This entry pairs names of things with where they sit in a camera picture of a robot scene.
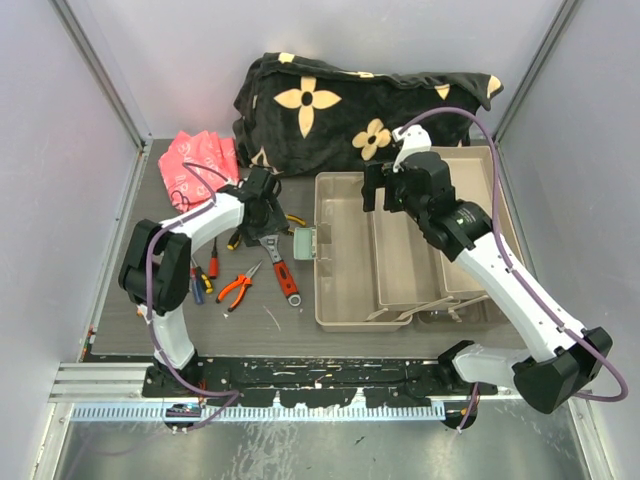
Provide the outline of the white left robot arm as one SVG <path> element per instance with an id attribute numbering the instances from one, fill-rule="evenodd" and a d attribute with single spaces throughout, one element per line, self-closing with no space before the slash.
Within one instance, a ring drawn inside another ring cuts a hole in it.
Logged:
<path id="1" fill-rule="evenodd" d="M 227 230 L 239 230 L 248 247 L 286 232 L 289 222 L 279 203 L 280 191 L 279 179 L 254 168 L 239 184 L 224 184 L 198 207 L 160 223 L 144 219 L 135 225 L 118 284 L 145 315 L 154 357 L 169 367 L 164 383 L 176 395 L 191 395 L 200 384 L 199 370 L 189 365 L 196 349 L 183 311 L 192 254 Z"/>

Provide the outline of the red handled adjustable wrench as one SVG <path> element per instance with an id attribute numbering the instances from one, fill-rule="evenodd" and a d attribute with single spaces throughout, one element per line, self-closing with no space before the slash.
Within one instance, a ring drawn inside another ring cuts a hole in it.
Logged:
<path id="1" fill-rule="evenodd" d="M 301 304 L 301 296 L 295 280 L 289 268 L 279 252 L 279 236 L 277 234 L 266 235 L 260 239 L 260 244 L 268 252 L 278 284 L 292 307 Z"/>

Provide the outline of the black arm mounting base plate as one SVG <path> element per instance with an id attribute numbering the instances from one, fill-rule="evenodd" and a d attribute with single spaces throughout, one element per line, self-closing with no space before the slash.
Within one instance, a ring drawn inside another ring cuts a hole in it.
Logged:
<path id="1" fill-rule="evenodd" d="M 437 362 L 371 358 L 199 358 L 180 372 L 202 389 L 239 393 L 244 407 L 346 407 L 357 394 L 368 408 L 429 406 L 438 397 L 466 398 L 471 383 Z"/>

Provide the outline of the orange handled needle-nose pliers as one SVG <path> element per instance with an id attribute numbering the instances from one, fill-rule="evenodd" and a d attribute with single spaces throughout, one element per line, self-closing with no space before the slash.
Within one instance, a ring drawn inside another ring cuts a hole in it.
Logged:
<path id="1" fill-rule="evenodd" d="M 262 261 L 252 266 L 244 274 L 240 274 L 236 279 L 227 284 L 217 295 L 215 301 L 220 304 L 232 291 L 238 290 L 234 301 L 227 308 L 228 312 L 233 312 L 242 303 L 247 290 L 253 285 L 252 278 L 262 265 Z"/>

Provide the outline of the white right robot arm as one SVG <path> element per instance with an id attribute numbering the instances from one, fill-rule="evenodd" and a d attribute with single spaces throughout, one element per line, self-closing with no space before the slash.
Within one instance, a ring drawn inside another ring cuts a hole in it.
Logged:
<path id="1" fill-rule="evenodd" d="M 599 373 L 613 346 L 608 332 L 586 328 L 537 283 L 497 234 L 485 210 L 457 197 L 448 164 L 433 151 L 400 165 L 373 162 L 364 169 L 363 209 L 406 213 L 426 242 L 476 280 L 515 327 L 525 346 L 495 349 L 462 341 L 441 355 L 444 390 L 459 394 L 480 382 L 515 389 L 549 414 Z"/>

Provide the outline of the beige plastic tool box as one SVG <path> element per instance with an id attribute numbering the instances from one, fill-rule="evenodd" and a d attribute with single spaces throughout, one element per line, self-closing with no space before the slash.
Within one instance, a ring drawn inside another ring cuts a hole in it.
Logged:
<path id="1" fill-rule="evenodd" d="M 293 256 L 314 271 L 316 323 L 327 332 L 393 332 L 419 313 L 460 321 L 493 303 L 470 274 L 426 243 L 404 213 L 384 210 L 379 190 L 362 209 L 360 172 L 314 180 L 314 216 L 293 236 Z"/>

